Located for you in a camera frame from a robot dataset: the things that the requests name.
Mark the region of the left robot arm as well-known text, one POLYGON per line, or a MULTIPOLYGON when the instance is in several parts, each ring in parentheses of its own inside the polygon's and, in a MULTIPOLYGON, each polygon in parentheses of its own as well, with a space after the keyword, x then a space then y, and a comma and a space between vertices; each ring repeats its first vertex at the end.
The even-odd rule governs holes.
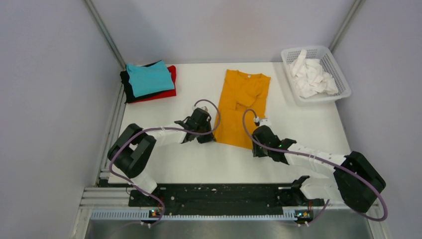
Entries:
POLYGON ((146 131, 132 123, 123 131, 107 153, 111 174, 142 190, 141 200, 148 206, 159 201, 157 183, 144 170, 153 149, 169 144, 215 141, 211 116, 206 107, 195 107, 191 116, 165 127, 146 131))

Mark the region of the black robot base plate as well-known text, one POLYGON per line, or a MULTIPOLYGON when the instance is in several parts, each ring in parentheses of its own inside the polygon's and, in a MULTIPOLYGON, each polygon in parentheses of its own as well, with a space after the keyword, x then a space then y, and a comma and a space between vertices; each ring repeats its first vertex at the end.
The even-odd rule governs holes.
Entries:
POLYGON ((284 207, 323 206, 323 199, 307 199, 290 184, 158 184, 148 197, 132 190, 130 207, 157 208, 165 215, 245 216, 281 215, 284 207))

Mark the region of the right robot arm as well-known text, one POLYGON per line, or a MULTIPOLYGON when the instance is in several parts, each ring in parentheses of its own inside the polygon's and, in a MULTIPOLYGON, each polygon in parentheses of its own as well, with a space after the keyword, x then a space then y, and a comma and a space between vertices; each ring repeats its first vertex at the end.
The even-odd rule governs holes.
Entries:
POLYGON ((251 135, 253 155, 270 157, 275 162, 301 167, 318 174, 299 179, 292 199, 305 205, 311 199, 344 202, 365 213, 377 199, 386 182, 366 157, 356 151, 348 155, 325 153, 289 138, 279 139, 269 126, 258 127, 251 135))

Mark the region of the orange t shirt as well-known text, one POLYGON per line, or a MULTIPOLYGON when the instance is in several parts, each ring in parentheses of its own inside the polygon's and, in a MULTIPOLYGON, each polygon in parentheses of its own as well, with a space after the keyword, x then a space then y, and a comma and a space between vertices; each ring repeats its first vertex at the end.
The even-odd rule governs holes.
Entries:
POLYGON ((243 114, 252 109, 264 118, 271 78, 263 74, 247 74, 227 70, 218 109, 220 121, 214 136, 218 143, 252 149, 252 140, 243 127, 243 114))

